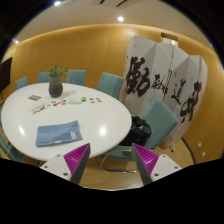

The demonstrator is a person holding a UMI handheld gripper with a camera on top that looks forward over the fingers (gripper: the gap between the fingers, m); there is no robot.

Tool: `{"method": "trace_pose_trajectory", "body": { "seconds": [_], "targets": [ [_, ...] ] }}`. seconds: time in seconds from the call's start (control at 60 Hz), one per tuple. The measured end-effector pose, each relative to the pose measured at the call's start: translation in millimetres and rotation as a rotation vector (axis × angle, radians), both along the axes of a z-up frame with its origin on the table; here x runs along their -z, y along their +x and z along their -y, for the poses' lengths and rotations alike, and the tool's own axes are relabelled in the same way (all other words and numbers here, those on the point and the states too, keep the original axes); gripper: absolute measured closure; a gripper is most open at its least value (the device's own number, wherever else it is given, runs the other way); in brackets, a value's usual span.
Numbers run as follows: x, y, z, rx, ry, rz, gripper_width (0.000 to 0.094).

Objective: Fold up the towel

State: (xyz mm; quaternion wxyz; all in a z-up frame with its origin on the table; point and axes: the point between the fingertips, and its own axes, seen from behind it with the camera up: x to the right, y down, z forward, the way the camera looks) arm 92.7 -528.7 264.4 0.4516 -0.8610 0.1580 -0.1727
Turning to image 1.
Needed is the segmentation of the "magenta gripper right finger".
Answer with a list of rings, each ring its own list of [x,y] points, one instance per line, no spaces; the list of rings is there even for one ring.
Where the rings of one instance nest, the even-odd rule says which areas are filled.
[[[143,185],[150,184],[152,182],[151,173],[159,159],[159,156],[135,143],[132,144],[131,153],[140,172]]]

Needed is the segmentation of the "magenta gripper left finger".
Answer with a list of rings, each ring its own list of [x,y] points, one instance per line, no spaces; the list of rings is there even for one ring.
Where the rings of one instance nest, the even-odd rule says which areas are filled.
[[[64,155],[66,164],[71,172],[70,181],[72,183],[80,183],[90,152],[90,144],[87,143]]]

